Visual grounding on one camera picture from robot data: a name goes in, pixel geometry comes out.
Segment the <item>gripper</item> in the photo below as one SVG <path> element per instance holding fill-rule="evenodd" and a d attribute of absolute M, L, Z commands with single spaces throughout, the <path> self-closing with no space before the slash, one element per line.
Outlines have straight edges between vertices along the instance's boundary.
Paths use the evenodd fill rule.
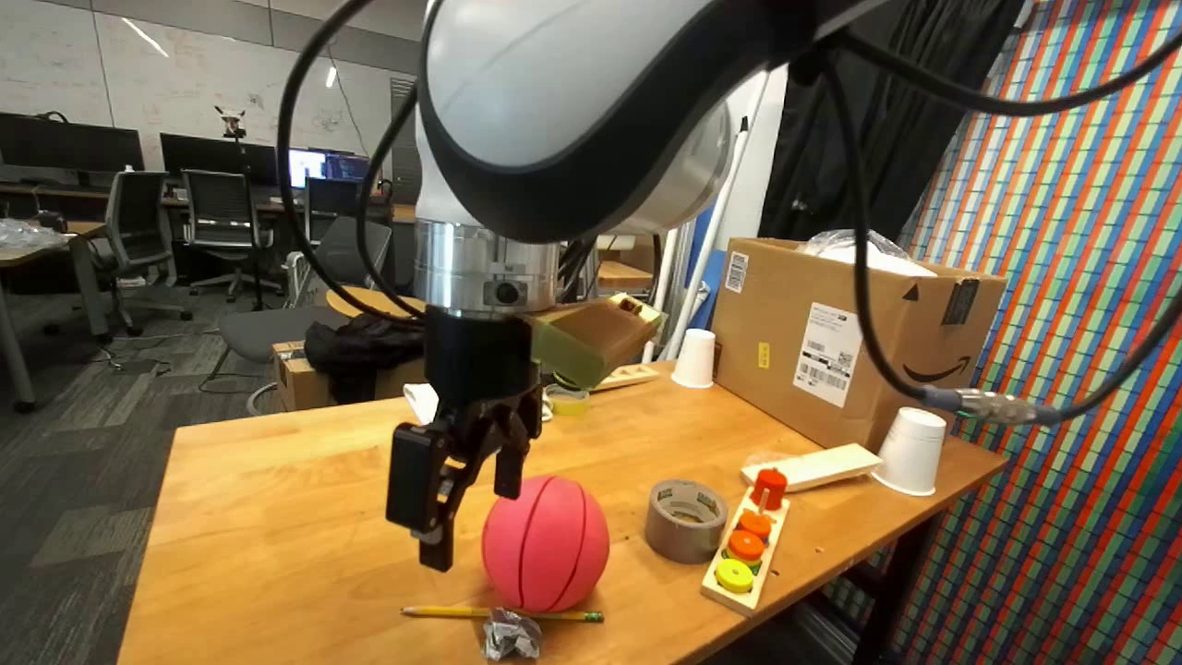
<path fill-rule="evenodd" d="M 532 325 L 519 317 L 473 319 L 426 311 L 426 378 L 439 396 L 427 425 L 392 430 L 385 519 L 418 540 L 418 563 L 446 573 L 454 563 L 454 521 L 465 493 L 494 454 L 491 417 L 500 437 L 494 491 L 518 500 L 531 443 L 543 432 L 539 366 Z"/>

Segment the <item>pink basketball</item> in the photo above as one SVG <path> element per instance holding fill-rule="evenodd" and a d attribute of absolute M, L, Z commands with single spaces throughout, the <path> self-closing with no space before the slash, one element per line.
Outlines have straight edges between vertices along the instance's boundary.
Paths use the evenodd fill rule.
<path fill-rule="evenodd" d="M 586 602 L 608 568 L 608 517 L 577 481 L 524 480 L 517 498 L 491 506 L 481 552 L 491 586 L 511 609 L 561 613 Z"/>

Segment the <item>yellow pencil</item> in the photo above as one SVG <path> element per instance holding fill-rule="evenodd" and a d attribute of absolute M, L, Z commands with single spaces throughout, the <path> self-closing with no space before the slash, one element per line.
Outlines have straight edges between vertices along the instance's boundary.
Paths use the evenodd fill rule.
<path fill-rule="evenodd" d="M 598 611 L 563 611 L 561 613 L 528 613 L 521 609 L 499 609 L 494 607 L 448 607 L 448 606 L 411 606 L 403 607 L 400 613 L 404 617 L 414 618 L 493 618 L 494 615 L 526 617 L 541 622 L 605 622 L 603 613 Z"/>

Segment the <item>black bag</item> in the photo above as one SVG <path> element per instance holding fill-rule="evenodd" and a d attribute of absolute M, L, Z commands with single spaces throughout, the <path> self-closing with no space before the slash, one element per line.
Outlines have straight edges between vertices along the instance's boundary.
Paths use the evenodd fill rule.
<path fill-rule="evenodd" d="M 405 384 L 426 383 L 426 325 L 414 319 L 361 314 L 336 328 L 314 321 L 304 353 L 337 405 L 397 397 Z"/>

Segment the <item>crumpled silver foil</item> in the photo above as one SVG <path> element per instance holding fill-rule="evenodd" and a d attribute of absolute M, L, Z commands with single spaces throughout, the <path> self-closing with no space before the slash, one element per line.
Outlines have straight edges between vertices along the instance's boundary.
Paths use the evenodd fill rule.
<path fill-rule="evenodd" d="M 486 660 L 537 659 L 541 654 L 543 631 L 526 617 L 494 615 L 483 622 L 482 653 Z"/>

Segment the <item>light wooden board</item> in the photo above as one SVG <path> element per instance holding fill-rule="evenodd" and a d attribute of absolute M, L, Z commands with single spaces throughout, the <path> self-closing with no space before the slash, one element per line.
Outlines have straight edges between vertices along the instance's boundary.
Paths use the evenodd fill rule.
<path fill-rule="evenodd" d="M 661 373 L 657 369 L 654 369 L 654 363 L 649 363 L 649 365 L 645 365 L 645 363 L 625 365 L 615 369 L 612 373 L 605 376 L 599 384 L 590 389 L 590 392 L 596 393 L 608 391 L 609 389 L 634 386 L 634 384 L 655 382 L 658 378 L 661 378 Z"/>

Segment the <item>round wooden table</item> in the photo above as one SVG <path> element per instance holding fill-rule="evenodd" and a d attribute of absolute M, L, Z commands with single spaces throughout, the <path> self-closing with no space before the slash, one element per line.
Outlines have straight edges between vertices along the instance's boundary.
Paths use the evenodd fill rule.
<path fill-rule="evenodd" d="M 381 291 L 366 289 L 366 287 L 346 285 L 344 289 L 349 292 L 351 296 L 358 299 L 359 302 L 366 304 L 369 308 L 375 308 L 383 311 L 384 314 L 390 317 L 396 317 L 396 319 L 410 320 L 411 317 L 405 314 L 405 309 L 402 309 L 397 304 L 392 302 L 387 295 Z M 325 302 L 327 308 L 332 308 L 340 317 L 346 317 L 349 320 L 355 317 L 359 317 L 362 311 L 355 308 L 351 304 L 348 304 L 345 299 L 342 299 L 336 291 L 326 291 Z"/>

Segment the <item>grey chair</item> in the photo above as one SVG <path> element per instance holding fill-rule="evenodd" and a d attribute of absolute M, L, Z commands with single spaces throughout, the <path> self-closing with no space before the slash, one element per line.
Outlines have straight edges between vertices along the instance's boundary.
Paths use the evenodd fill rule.
<path fill-rule="evenodd" d="M 330 224 L 314 253 L 337 283 L 366 286 L 370 274 L 357 253 L 357 227 L 350 216 L 339 216 Z M 348 317 L 327 307 L 327 286 L 311 270 L 309 257 L 301 252 L 291 252 L 282 268 L 288 289 L 281 308 L 238 312 L 219 321 L 225 352 L 208 379 L 216 378 L 232 352 L 265 365 L 273 357 L 271 348 L 274 345 L 303 341 L 312 324 L 331 328 L 346 324 Z"/>

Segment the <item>white paper cup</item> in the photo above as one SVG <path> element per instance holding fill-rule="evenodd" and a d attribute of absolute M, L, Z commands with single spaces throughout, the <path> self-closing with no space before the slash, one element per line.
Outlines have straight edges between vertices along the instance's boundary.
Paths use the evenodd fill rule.
<path fill-rule="evenodd" d="M 910 405 L 900 408 L 881 445 L 881 464 L 871 477 L 903 495 L 934 495 L 947 428 L 937 413 Z"/>
<path fill-rule="evenodd" d="M 710 330 L 687 330 L 671 378 L 683 387 L 708 389 L 714 384 L 715 341 Z"/>

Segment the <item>office chair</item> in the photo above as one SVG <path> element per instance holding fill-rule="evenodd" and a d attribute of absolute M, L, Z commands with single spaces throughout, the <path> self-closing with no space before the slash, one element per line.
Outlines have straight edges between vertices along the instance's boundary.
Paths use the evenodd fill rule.
<path fill-rule="evenodd" d="M 156 270 L 156 278 L 145 285 L 173 289 L 177 283 L 177 268 L 173 252 L 173 226 L 162 213 L 162 198 L 168 172 L 126 170 L 113 176 L 103 219 L 103 236 L 97 241 L 92 260 L 102 286 L 110 287 L 113 312 L 129 335 L 142 335 L 134 322 L 132 308 L 173 312 L 181 320 L 191 320 L 193 312 L 178 302 L 163 302 L 151 296 L 126 296 L 121 281 L 124 278 L 145 276 Z"/>
<path fill-rule="evenodd" d="M 339 216 L 355 216 L 361 185 L 361 181 L 351 178 L 305 177 L 303 206 L 309 245 L 319 245 Z"/>
<path fill-rule="evenodd" d="M 233 268 L 223 276 L 193 281 L 190 294 L 225 283 L 225 300 L 234 304 L 242 285 L 252 283 L 252 308 L 266 308 L 264 287 L 280 292 L 282 286 L 262 278 L 262 260 L 273 245 L 273 228 L 260 221 L 247 176 L 196 169 L 183 169 L 181 174 L 188 193 L 186 243 Z"/>

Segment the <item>white poles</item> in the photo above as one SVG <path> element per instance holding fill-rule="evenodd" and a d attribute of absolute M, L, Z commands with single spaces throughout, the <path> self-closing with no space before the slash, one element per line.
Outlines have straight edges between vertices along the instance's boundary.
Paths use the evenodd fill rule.
<path fill-rule="evenodd" d="M 661 269 L 668 283 L 662 289 L 661 306 L 665 311 L 664 328 L 655 341 L 654 359 L 669 359 L 664 345 L 677 332 L 677 321 L 684 304 L 691 304 L 691 317 L 697 308 L 695 299 L 701 283 L 709 285 L 709 295 L 717 293 L 714 279 L 706 278 L 699 262 L 712 260 L 715 252 L 725 252 L 732 237 L 755 237 L 764 219 L 764 203 L 777 152 L 787 71 L 773 70 L 755 73 L 728 97 L 730 135 L 734 143 L 730 171 L 723 184 L 721 210 L 713 203 L 691 222 L 668 236 L 664 249 L 665 265 Z"/>

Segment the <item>large cardboard box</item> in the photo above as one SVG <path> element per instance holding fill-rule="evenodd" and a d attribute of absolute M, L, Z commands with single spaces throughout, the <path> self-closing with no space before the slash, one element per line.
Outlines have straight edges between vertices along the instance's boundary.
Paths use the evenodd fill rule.
<path fill-rule="evenodd" d="M 918 386 L 970 387 L 1005 279 L 918 262 L 872 269 L 869 282 L 891 369 Z M 878 450 L 913 400 L 870 361 L 858 322 L 849 262 L 790 240 L 730 239 L 712 319 L 715 380 L 820 446 Z"/>

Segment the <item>wooden desk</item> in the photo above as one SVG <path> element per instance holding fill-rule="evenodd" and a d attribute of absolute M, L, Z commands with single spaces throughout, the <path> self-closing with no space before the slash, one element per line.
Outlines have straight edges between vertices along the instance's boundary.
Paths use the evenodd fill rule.
<path fill-rule="evenodd" d="M 9 378 L 17 395 L 14 412 L 32 413 L 37 408 L 37 397 L 18 343 L 17 324 L 6 300 L 4 272 L 40 260 L 48 254 L 70 252 L 73 274 L 78 291 L 83 298 L 83 311 L 87 317 L 91 335 L 98 341 L 111 340 L 108 315 L 103 308 L 100 283 L 91 260 L 90 240 L 98 237 L 105 230 L 100 222 L 70 222 L 66 224 L 65 245 L 45 246 L 45 248 L 4 248 L 0 246 L 0 357 L 6 361 Z"/>

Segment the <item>row of monitors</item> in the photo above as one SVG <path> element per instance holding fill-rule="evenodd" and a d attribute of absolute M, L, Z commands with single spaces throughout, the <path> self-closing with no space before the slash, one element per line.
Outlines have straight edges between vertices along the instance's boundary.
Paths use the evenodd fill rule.
<path fill-rule="evenodd" d="M 274 146 L 169 132 L 160 133 L 160 159 L 163 170 L 174 177 L 186 170 L 246 174 L 255 187 L 275 187 L 282 178 L 293 188 L 304 188 L 309 178 L 357 181 L 368 168 L 366 157 L 353 154 L 292 149 L 290 167 L 282 176 Z M 0 113 L 0 163 L 74 172 L 145 169 L 139 132 L 134 129 L 9 113 Z"/>

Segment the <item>grey duct tape roll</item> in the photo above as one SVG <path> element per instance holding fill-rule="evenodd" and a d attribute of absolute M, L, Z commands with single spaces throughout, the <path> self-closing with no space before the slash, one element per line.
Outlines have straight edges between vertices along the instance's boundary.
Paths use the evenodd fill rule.
<path fill-rule="evenodd" d="M 676 563 L 707 563 L 717 554 L 728 516 L 728 506 L 709 487 L 661 480 L 647 498 L 647 546 Z"/>

